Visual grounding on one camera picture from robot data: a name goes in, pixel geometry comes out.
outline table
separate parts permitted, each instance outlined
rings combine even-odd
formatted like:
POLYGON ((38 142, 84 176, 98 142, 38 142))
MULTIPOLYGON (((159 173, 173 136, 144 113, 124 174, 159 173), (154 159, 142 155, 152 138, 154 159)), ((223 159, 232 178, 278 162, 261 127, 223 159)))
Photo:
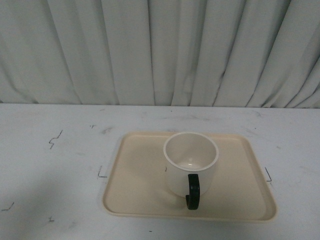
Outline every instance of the table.
POLYGON ((2 103, 0 239, 318 239, 319 143, 320 109, 2 103), (241 223, 110 215, 102 196, 130 131, 246 137, 277 217, 241 223))

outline mug rim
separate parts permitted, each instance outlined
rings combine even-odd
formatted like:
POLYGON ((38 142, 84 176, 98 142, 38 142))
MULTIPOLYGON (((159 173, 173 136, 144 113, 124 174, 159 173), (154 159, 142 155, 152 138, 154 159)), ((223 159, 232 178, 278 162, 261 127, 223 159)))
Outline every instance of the mug rim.
POLYGON ((218 160, 218 157, 219 157, 219 149, 218 149, 218 146, 217 144, 207 135, 204 135, 202 133, 199 133, 199 132, 192 132, 192 131, 182 131, 182 132, 178 132, 178 133, 175 133, 173 134, 172 136, 170 136, 164 143, 163 145, 163 153, 164 153, 164 156, 165 158, 169 161, 170 164, 172 164, 173 166, 175 166, 176 168, 178 169, 181 169, 181 170, 184 170, 184 171, 187 171, 187 172, 201 172, 203 170, 206 170, 206 169, 209 169, 210 167, 212 167, 218 160), (179 135, 183 135, 183 134, 194 134, 194 135, 199 135, 201 137, 204 137, 205 139, 209 140, 213 147, 215 148, 215 158, 214 160, 208 164, 207 166, 204 166, 204 167, 201 167, 201 168, 187 168, 187 167, 183 167, 183 166, 179 166, 178 164, 176 164, 175 162, 173 162, 170 157, 168 156, 167 154, 167 151, 166 151, 166 148, 167 148, 167 144, 169 143, 169 141, 171 139, 173 139, 174 137, 176 136, 179 136, 179 135))

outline plastic tray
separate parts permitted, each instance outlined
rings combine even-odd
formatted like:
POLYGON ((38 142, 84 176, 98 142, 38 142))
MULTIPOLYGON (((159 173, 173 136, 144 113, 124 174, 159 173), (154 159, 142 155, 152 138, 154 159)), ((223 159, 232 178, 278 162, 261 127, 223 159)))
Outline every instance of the plastic tray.
POLYGON ((213 134, 220 155, 210 189, 197 210, 166 185, 163 145, 175 132, 130 132, 123 137, 103 196, 116 216, 266 222, 277 206, 248 140, 213 134))

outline curtain fold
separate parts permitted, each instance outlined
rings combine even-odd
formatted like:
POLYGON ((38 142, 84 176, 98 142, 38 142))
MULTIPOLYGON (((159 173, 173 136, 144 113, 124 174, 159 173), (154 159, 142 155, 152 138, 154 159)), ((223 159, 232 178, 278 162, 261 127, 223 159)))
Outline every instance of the curtain fold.
POLYGON ((0 4, 0 103, 320 108, 320 0, 0 4))

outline tray rim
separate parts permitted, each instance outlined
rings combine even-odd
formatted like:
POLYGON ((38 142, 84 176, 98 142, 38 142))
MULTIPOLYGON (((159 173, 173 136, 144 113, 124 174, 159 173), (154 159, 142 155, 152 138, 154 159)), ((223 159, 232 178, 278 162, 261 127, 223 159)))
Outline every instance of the tray rim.
POLYGON ((258 174, 260 175, 261 179, 264 179, 264 181, 261 181, 261 184, 264 185, 264 188, 267 189, 269 197, 273 203, 273 215, 268 219, 243 219, 243 218, 224 218, 224 217, 203 217, 203 216, 182 216, 182 215, 161 215, 161 214, 145 214, 145 213, 120 213, 120 212, 114 212, 110 210, 107 206, 107 203, 105 201, 106 195, 108 192, 108 189, 110 187, 110 179, 112 179, 114 175, 114 170, 117 166, 117 160, 119 156, 119 152, 121 148, 123 147, 125 141, 127 138, 131 136, 149 136, 149 135, 158 135, 162 137, 170 137, 171 135, 174 135, 176 133, 180 133, 179 131, 128 131, 127 133, 123 134, 120 137, 120 144, 118 145, 116 149, 116 155, 113 159, 112 168, 110 171, 110 175, 108 177, 108 180, 106 182, 106 186, 103 191, 102 195, 102 205, 107 213, 109 213, 112 216, 116 217, 128 217, 128 218, 157 218, 157 219, 177 219, 177 220, 196 220, 196 221, 206 221, 206 222, 234 222, 234 223, 254 223, 254 224, 262 224, 262 223, 269 223, 272 222, 277 216, 278 216, 278 205, 275 201, 274 194, 272 193, 271 189, 269 188, 266 178, 264 176, 264 173, 261 169, 261 166, 259 164, 259 161, 257 159, 257 156, 253 150, 253 147, 250 143, 250 141, 243 135, 237 134, 237 133, 220 133, 220 132, 199 132, 201 134, 207 135, 209 137, 230 137, 230 138, 236 138, 241 139, 242 141, 245 141, 245 143, 249 146, 249 150, 251 151, 251 154, 253 155, 253 161, 256 163, 256 170, 258 174))

